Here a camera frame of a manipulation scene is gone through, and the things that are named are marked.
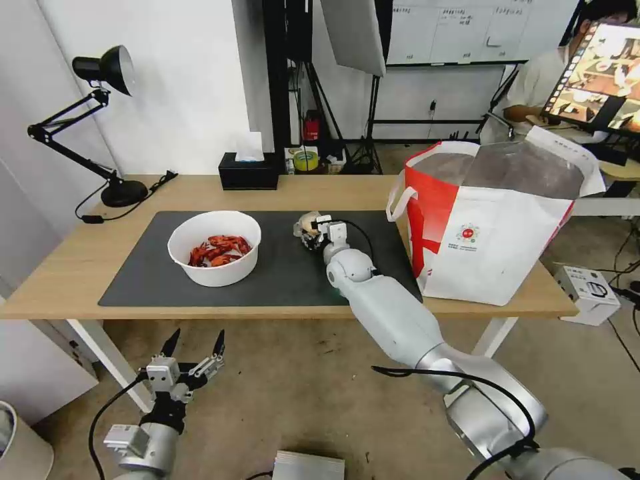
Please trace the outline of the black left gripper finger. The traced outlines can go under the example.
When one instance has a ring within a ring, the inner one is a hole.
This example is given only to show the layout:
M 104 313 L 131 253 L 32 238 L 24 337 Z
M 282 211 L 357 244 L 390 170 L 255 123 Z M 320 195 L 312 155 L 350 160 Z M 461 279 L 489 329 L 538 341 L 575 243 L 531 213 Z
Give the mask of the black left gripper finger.
M 160 353 L 152 356 L 152 362 L 165 361 L 173 358 L 173 353 L 175 352 L 179 337 L 181 334 L 181 329 L 177 328 L 175 332 L 164 342 Z
M 224 366 L 225 330 L 220 330 L 212 354 L 191 368 L 187 374 L 187 387 L 190 391 L 204 387 Z

